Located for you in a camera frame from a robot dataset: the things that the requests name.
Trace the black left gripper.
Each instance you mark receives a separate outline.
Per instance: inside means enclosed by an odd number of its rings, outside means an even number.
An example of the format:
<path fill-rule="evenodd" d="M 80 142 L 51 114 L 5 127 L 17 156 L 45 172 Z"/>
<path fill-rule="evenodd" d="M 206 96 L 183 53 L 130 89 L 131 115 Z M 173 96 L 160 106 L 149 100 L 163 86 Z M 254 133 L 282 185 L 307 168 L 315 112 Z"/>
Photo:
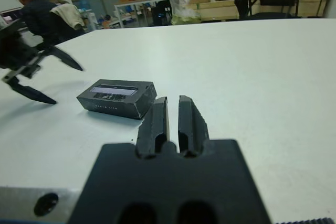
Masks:
<path fill-rule="evenodd" d="M 69 67 L 83 71 L 82 66 L 77 63 L 74 58 L 56 46 L 45 49 L 43 55 L 55 56 Z M 57 102 L 54 99 L 46 96 L 42 92 L 29 86 L 21 85 L 16 78 L 21 74 L 31 79 L 33 75 L 41 69 L 39 63 L 43 58 L 44 57 L 40 55 L 35 47 L 31 47 L 24 42 L 20 34 L 13 34 L 1 38 L 1 68 L 9 69 L 9 72 L 2 80 L 7 82 L 12 90 L 30 100 L 45 104 L 56 104 Z"/>

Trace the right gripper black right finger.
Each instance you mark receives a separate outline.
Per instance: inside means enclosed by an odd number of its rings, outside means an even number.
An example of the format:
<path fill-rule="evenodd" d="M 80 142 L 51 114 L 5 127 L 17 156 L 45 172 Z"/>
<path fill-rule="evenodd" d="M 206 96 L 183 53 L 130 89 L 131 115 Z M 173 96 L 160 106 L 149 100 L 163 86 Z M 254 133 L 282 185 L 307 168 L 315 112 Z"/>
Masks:
<path fill-rule="evenodd" d="M 178 107 L 180 154 L 184 157 L 197 157 L 209 141 L 207 124 L 192 98 L 181 95 Z"/>

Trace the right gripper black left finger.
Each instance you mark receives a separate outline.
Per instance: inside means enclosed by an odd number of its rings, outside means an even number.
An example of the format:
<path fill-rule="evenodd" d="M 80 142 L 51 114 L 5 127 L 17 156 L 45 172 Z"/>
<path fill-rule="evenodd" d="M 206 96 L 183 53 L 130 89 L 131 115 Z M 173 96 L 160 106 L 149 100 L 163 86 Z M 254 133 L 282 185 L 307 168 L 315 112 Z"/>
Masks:
<path fill-rule="evenodd" d="M 154 101 L 139 127 L 135 146 L 137 156 L 154 157 L 161 152 L 169 138 L 167 97 L 161 97 Z"/>

